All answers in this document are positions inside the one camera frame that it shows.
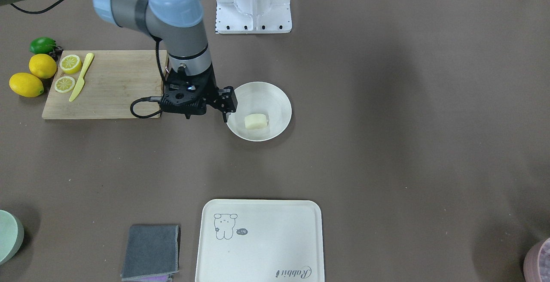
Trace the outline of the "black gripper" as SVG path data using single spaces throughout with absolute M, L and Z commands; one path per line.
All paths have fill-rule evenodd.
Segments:
M 170 70 L 160 101 L 162 111 L 183 114 L 188 119 L 192 115 L 204 115 L 208 106 L 219 110 L 224 122 L 228 122 L 238 107 L 234 87 L 218 89 L 212 65 L 195 76 L 187 75 L 184 70 Z

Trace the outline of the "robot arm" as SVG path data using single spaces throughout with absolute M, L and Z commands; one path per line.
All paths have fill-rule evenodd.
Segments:
M 23 0 L 1 0 L 14 5 Z M 138 98 L 130 105 L 130 113 L 140 118 L 134 106 L 155 102 L 163 112 L 180 113 L 187 119 L 204 115 L 207 107 L 222 113 L 224 122 L 236 112 L 238 100 L 232 86 L 218 88 L 208 38 L 204 27 L 201 0 L 93 0 L 97 15 L 118 27 L 142 32 L 158 46 L 165 43 L 169 70 L 157 63 L 163 84 L 160 96 Z

